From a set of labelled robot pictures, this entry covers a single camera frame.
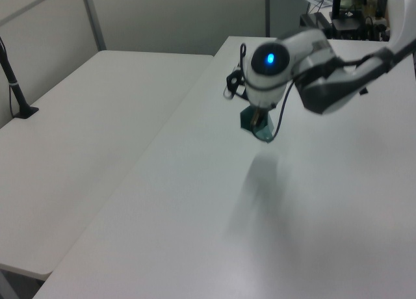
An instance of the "electronic equipment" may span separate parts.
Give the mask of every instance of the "electronic equipment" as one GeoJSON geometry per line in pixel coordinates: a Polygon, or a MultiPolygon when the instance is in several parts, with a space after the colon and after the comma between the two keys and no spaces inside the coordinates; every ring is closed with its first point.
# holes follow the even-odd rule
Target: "electronic equipment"
{"type": "Polygon", "coordinates": [[[227,77],[224,96],[238,96],[250,102],[251,109],[241,119],[250,116],[249,129],[255,137],[271,142],[276,137],[290,89],[296,85],[304,107],[317,114],[326,114],[346,105],[365,86],[388,73],[405,57],[416,51],[416,0],[389,0],[391,37],[387,46],[354,61],[338,57],[323,32],[300,29],[274,42],[260,45],[246,56],[246,46],[240,47],[240,62],[227,77]],[[345,67],[355,66],[355,70],[345,67]],[[287,83],[291,81],[288,91],[287,83]],[[242,94],[237,93],[245,86],[242,94]],[[268,131],[268,112],[283,99],[275,133],[268,131]]]}
{"type": "Polygon", "coordinates": [[[331,12],[333,37],[335,39],[364,40],[365,19],[361,11],[352,10],[354,6],[347,11],[341,11],[340,7],[341,0],[333,0],[331,12]]]}
{"type": "Polygon", "coordinates": [[[299,24],[301,27],[320,29],[328,39],[332,37],[332,26],[321,12],[302,14],[299,24]]]}

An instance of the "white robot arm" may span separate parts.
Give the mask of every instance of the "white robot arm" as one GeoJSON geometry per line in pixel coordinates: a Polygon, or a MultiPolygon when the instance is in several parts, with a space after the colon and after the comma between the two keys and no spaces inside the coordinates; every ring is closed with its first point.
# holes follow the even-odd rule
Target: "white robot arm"
{"type": "Polygon", "coordinates": [[[416,51],[416,0],[389,0],[388,9],[391,38],[387,47],[353,62],[337,57],[318,29],[300,29],[260,45],[249,57],[242,44],[240,68],[227,78],[230,98],[236,94],[238,84],[245,85],[242,97],[255,110],[252,126],[276,107],[289,81],[296,85],[306,109],[318,114],[336,111],[416,51]],[[345,66],[356,69],[346,71],[345,66]]]}

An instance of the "white wall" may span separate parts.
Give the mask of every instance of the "white wall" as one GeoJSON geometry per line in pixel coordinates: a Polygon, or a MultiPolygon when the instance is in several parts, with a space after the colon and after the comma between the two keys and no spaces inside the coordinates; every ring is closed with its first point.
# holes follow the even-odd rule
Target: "white wall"
{"type": "Polygon", "coordinates": [[[305,0],[270,0],[270,36],[278,37],[299,28],[299,18],[306,13],[305,0]]]}
{"type": "MultiPolygon", "coordinates": [[[[0,36],[29,104],[97,53],[83,0],[45,0],[1,26],[0,36]]],[[[0,71],[0,127],[10,119],[0,71]]]]}
{"type": "Polygon", "coordinates": [[[264,36],[265,0],[93,0],[107,49],[214,55],[264,36]]]}

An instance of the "green translucent object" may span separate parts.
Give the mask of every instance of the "green translucent object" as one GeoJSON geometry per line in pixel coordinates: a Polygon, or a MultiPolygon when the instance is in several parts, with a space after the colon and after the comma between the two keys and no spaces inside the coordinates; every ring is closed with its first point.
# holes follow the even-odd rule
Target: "green translucent object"
{"type": "Polygon", "coordinates": [[[249,106],[240,113],[241,128],[255,135],[256,138],[264,142],[273,140],[273,123],[268,113],[266,113],[259,123],[251,128],[251,122],[255,114],[255,108],[249,106]]]}
{"type": "Polygon", "coordinates": [[[339,6],[341,7],[341,8],[344,8],[344,9],[352,9],[352,7],[354,6],[354,0],[341,0],[341,3],[339,4],[339,6]]]}

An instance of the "desk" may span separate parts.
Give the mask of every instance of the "desk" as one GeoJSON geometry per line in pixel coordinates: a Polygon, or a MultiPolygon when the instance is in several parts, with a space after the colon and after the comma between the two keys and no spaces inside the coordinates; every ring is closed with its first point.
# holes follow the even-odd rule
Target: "desk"
{"type": "Polygon", "coordinates": [[[293,92],[264,144],[222,91],[239,44],[265,40],[225,42],[36,299],[414,297],[411,59],[331,115],[293,92]]]}
{"type": "Polygon", "coordinates": [[[46,279],[212,57],[104,51],[0,130],[0,268],[46,279]]]}

